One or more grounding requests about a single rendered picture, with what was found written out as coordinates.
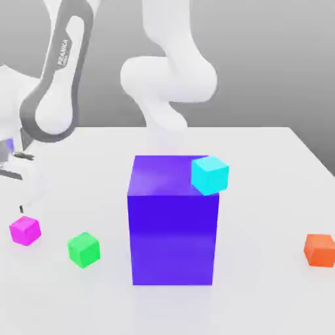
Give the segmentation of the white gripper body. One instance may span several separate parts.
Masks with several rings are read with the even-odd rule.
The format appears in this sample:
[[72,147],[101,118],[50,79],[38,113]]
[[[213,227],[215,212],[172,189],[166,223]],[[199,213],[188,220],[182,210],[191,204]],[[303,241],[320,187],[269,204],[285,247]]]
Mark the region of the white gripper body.
[[10,160],[0,167],[0,195],[28,207],[47,191],[47,183],[36,161]]

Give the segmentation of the small magenta cube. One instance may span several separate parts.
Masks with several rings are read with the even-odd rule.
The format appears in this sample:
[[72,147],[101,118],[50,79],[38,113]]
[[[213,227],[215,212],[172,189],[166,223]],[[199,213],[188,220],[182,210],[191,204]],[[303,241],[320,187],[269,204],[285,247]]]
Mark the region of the small magenta cube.
[[23,246],[31,245],[41,236],[39,221],[27,216],[14,221],[9,229],[13,242]]

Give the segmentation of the small green cube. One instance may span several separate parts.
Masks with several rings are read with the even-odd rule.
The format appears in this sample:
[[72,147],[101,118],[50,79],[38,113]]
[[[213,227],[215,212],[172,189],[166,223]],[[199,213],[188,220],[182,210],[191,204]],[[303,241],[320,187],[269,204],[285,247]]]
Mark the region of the small green cube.
[[86,268],[100,259],[99,241],[83,232],[67,242],[69,258],[80,268]]

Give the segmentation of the small cyan cube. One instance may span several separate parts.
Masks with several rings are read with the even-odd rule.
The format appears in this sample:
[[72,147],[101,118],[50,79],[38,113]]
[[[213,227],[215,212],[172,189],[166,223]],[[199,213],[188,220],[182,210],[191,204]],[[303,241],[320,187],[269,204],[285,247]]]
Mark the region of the small cyan cube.
[[228,188],[230,166],[215,156],[192,161],[191,184],[209,196]]

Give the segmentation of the small orange cube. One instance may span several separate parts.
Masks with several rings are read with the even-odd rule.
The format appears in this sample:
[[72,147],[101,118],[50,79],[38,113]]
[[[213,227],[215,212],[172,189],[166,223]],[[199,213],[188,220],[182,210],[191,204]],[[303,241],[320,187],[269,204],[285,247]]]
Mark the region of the small orange cube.
[[304,254],[310,266],[332,268],[335,265],[335,241],[328,234],[308,234]]

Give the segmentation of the large purple box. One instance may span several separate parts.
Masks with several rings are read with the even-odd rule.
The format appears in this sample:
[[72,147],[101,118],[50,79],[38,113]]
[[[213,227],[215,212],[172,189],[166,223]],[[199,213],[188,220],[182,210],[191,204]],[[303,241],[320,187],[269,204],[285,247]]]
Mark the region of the large purple box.
[[195,156],[137,155],[127,193],[134,285],[213,282],[219,195],[190,182]]

